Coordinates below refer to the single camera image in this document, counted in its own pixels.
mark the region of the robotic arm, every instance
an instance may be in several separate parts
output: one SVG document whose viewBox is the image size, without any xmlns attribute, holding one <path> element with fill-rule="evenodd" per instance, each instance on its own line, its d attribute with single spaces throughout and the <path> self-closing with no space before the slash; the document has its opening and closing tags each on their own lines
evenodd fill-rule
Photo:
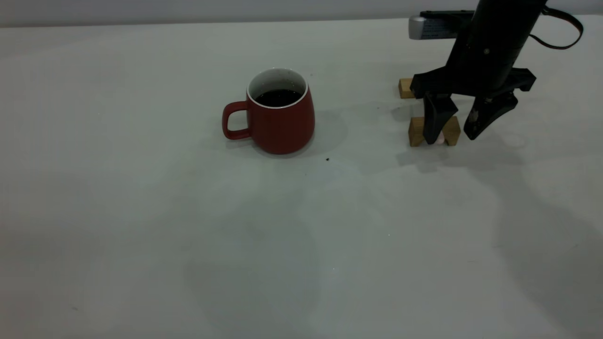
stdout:
<svg viewBox="0 0 603 339">
<path fill-rule="evenodd" d="M 423 136 L 433 144 L 448 119 L 458 109 L 450 99 L 455 94 L 475 97 L 464 131 L 474 140 L 494 120 L 514 109 L 513 91 L 528 91 L 536 77 L 513 64 L 540 13 L 583 27 L 571 15 L 545 6 L 547 0 L 480 0 L 475 11 L 426 11 L 409 21 L 411 39 L 447 39 L 456 42 L 442 68 L 415 74 L 411 90 L 425 104 Z M 556 48 L 537 37 L 543 45 Z"/>
</svg>

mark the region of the small wooden block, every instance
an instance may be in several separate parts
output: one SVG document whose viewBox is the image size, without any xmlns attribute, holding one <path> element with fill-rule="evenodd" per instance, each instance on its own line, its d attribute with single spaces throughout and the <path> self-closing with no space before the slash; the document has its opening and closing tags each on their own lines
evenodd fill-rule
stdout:
<svg viewBox="0 0 603 339">
<path fill-rule="evenodd" d="M 425 118 L 411 118 L 411 124 L 408 127 L 408 139 L 411 142 L 411 147 L 418 147 L 425 140 L 423 137 L 423 126 Z M 458 124 L 458 118 L 453 116 L 442 128 L 444 139 L 448 146 L 454 146 L 461 136 L 461 126 Z"/>
<path fill-rule="evenodd" d="M 412 79 L 400 79 L 400 83 L 398 84 L 398 90 L 400 90 L 400 97 L 402 99 L 410 99 L 414 98 L 414 94 L 411 91 L 411 83 Z"/>
</svg>

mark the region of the red mug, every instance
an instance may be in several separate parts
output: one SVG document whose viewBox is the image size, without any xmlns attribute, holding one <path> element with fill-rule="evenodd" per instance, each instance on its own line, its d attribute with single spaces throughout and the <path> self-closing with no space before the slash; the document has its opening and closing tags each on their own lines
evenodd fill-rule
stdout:
<svg viewBox="0 0 603 339">
<path fill-rule="evenodd" d="M 303 93 L 296 102 L 283 107 L 259 104 L 255 99 L 277 89 Z M 228 129 L 229 116 L 247 111 L 247 128 Z M 314 104 L 308 82 L 299 73 L 286 68 L 271 68 L 256 75 L 247 86 L 247 100 L 226 105 L 222 114 L 222 131 L 230 140 L 251 137 L 266 152 L 292 153 L 302 149 L 314 133 Z"/>
</svg>

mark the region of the white wall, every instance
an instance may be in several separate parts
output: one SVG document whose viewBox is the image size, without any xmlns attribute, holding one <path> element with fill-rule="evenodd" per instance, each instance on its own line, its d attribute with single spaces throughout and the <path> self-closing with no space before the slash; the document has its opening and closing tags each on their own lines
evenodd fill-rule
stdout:
<svg viewBox="0 0 603 339">
<path fill-rule="evenodd" d="M 2 0 L 1 26 L 297 21 L 408 17 L 474 9 L 478 0 Z M 601 0 L 551 0 L 575 14 L 603 13 Z"/>
</svg>

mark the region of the mug rim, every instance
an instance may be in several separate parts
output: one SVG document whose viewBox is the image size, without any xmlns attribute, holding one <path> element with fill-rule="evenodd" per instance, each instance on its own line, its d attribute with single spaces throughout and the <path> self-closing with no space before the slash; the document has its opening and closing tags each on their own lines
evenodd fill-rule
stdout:
<svg viewBox="0 0 603 339">
<path fill-rule="evenodd" d="M 249 94 L 249 87 L 251 86 L 251 83 L 253 82 L 253 80 L 255 80 L 255 78 L 257 78 L 259 75 L 262 75 L 266 72 L 270 72 L 270 71 L 276 71 L 276 70 L 282 70 L 282 71 L 290 71 L 293 72 L 297 75 L 299 75 L 301 77 L 301 79 L 303 79 L 304 82 L 304 86 L 305 86 L 305 90 L 303 92 L 303 94 L 301 95 L 301 98 L 299 98 L 296 102 L 292 103 L 292 104 L 288 104 L 287 106 L 280 106 L 280 107 L 271 107 L 271 106 L 265 106 L 262 105 L 261 103 L 257 102 L 253 97 L 251 97 L 251 95 Z M 247 98 L 249 98 L 249 100 L 251 100 L 251 102 L 253 102 L 254 104 L 258 105 L 259 107 L 265 108 L 265 109 L 286 109 L 292 106 L 297 105 L 299 102 L 301 102 L 302 100 L 304 100 L 304 98 L 306 97 L 306 95 L 308 94 L 308 90 L 309 90 L 310 86 L 308 86 L 308 81 L 306 80 L 306 78 L 300 74 L 299 72 L 291 69 L 291 68 L 283 68 L 283 67 L 272 67 L 272 68 L 268 68 L 258 74 L 256 74 L 251 81 L 249 81 L 249 84 L 247 85 Z"/>
</svg>

